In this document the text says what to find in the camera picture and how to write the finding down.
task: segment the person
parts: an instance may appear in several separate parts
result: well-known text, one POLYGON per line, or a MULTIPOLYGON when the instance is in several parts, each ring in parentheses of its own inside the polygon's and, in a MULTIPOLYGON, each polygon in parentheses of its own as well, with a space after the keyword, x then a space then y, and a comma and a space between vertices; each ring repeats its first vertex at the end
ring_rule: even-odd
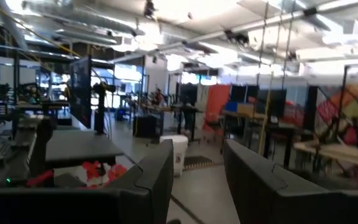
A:
POLYGON ((160 105, 164 101, 164 95, 161 90, 157 88, 154 93, 154 99, 152 100, 153 105, 160 105))
POLYGON ((195 119, 194 113, 189 112, 186 110, 189 108, 194 108, 195 103, 191 101, 191 93, 184 93, 184 96, 182 96, 181 101, 183 103, 183 117, 185 119, 185 130, 183 131, 183 134, 186 136, 189 136, 191 134, 191 130, 193 130, 193 120, 195 119))

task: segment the wire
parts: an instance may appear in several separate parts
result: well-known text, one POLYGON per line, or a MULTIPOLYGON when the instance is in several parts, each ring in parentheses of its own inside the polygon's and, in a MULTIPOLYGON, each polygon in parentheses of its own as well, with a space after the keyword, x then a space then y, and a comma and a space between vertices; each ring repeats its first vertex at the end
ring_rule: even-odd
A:
MULTIPOLYGON (((80 54, 78 54, 77 52, 74 52, 73 50, 68 49, 67 47, 64 47, 64 46, 62 46, 62 45, 60 45, 60 44, 58 44, 58 43, 56 43, 56 42, 54 42, 54 41, 52 41, 52 40, 50 40, 50 39, 47 39, 47 38, 43 37, 42 35, 38 34, 36 31, 34 31, 34 30, 28 28, 23 22, 18 21, 17 19, 13 18, 11 15, 9 15, 9 14, 8 14, 5 10, 3 10, 1 7, 0 7, 0 13, 2 13, 3 15, 5 15, 6 17, 8 17, 10 20, 14 21, 16 24, 20 24, 25 30, 27 30, 27 31, 29 31, 30 33, 34 34, 36 37, 38 37, 38 38, 40 38, 40 39, 42 39, 42 40, 44 40, 44 41, 46 41, 46 42, 48 42, 48 43, 51 43, 51 44, 53 44, 54 46, 56 46, 56 47, 58 47, 58 48, 60 48, 60 49, 62 49, 62 50, 64 50, 64 51, 66 51, 66 52, 68 52, 68 53, 71 53, 71 54, 73 54, 73 55, 75 55, 75 56, 77 56, 77 57, 82 57, 82 56, 81 56, 80 54)), ((106 89, 106 84, 104 84, 104 83, 102 82, 101 77, 96 73, 96 71, 95 71, 93 68, 91 68, 91 70, 94 72, 95 76, 100 79, 102 86, 106 89)), ((109 114, 109 116, 108 116, 108 118, 109 118, 109 132, 111 133, 111 132, 112 132, 112 129, 111 129, 111 113, 110 113, 109 110, 108 110, 108 114, 109 114)))
MULTIPOLYGON (((281 26, 282 26, 282 22, 283 22, 283 13, 284 13, 283 8, 284 8, 284 1, 282 1, 282 5, 281 5, 280 22, 278 23, 276 47, 278 46, 278 43, 280 41, 281 26)), ((272 68, 272 65, 273 66, 275 65, 276 59, 277 59, 277 50, 276 50, 276 54, 274 55, 273 62, 270 65, 270 68, 272 68)), ((265 130, 266 130, 267 121, 268 121, 268 119, 271 119, 271 118, 268 118, 268 114, 269 114, 269 106, 270 106, 269 105, 270 104, 270 94, 272 93, 272 83, 273 83, 274 71, 275 71, 275 69, 272 69, 272 72, 270 74, 270 83, 269 83, 268 92, 267 92, 264 122, 263 122, 263 125, 262 125, 262 130, 260 132, 260 137, 259 137, 258 153, 260 155, 263 154, 262 146, 263 146, 263 144, 265 142, 265 130)))

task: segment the orange partition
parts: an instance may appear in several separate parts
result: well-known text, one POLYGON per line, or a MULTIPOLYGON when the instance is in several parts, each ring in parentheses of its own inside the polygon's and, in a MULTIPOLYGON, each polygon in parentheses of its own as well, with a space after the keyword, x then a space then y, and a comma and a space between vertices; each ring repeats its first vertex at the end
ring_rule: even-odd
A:
MULTIPOLYGON (((217 121, 222 108, 229 100, 230 85, 212 85, 208 90, 208 100, 205 110, 205 121, 217 121)), ((205 123, 204 130, 212 131, 205 123)))

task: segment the pole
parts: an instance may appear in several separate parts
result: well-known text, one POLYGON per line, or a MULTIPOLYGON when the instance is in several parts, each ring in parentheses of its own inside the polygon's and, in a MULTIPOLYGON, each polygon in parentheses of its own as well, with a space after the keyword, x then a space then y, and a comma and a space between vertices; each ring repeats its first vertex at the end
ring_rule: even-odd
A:
MULTIPOLYGON (((337 0, 337 1, 332 1, 332 2, 327 2, 324 4, 321 4, 319 6, 315 6, 309 9, 304 9, 304 10, 300 10, 300 11, 296 11, 296 12, 291 12, 291 13, 286 13, 286 14, 282 14, 279 16, 272 16, 268 19, 266 19, 266 21, 259 20, 259 21, 255 21, 255 22, 250 22, 247 24, 243 24, 243 25, 239 25, 236 27, 233 27, 231 29, 231 32, 233 33, 238 33, 238 32, 245 32, 245 31, 252 31, 252 30, 257 30, 260 28, 263 28, 264 26, 275 26, 278 24, 283 24, 286 22, 290 22, 291 20, 299 20, 302 19, 304 17, 309 17, 309 16, 314 16, 316 14, 329 14, 329 13, 334 13, 340 10, 345 10, 351 7, 356 7, 358 6, 358 1, 348 1, 348 0, 337 0)), ((121 58, 116 58, 114 60, 111 60, 111 63, 119 63, 119 62, 123 62, 126 60, 132 60, 135 58, 139 58, 142 57, 144 55, 154 55, 160 52, 163 52, 165 50, 170 50, 170 49, 175 49, 178 47, 182 47, 185 44, 192 44, 192 43, 197 43, 197 42, 201 42, 201 41, 206 41, 209 39, 213 39, 213 38, 217 38, 220 36, 224 36, 225 35, 225 30, 220 30, 217 32, 213 32, 210 34, 205 34, 199 37, 195 37, 192 39, 188 39, 188 40, 183 40, 181 42, 176 42, 174 44, 168 44, 168 45, 164 45, 161 46, 157 49, 154 50, 149 50, 147 52, 141 53, 141 54, 130 54, 121 58)))
POLYGON ((338 134, 338 131, 339 131, 339 123, 340 123, 341 113, 342 113, 343 98, 344 98, 345 91, 346 91, 346 80, 347 80, 347 72, 348 71, 349 71, 349 65, 345 65, 343 79, 342 79, 341 97, 339 98, 338 122, 336 123, 336 127, 334 130, 335 136, 338 134))

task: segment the man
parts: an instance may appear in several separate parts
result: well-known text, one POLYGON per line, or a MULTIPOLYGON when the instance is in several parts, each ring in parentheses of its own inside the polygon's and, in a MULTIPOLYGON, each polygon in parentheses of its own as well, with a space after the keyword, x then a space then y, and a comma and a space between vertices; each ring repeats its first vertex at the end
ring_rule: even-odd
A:
POLYGON ((161 90, 157 88, 154 93, 154 99, 152 100, 152 105, 160 105, 164 102, 164 95, 161 90))

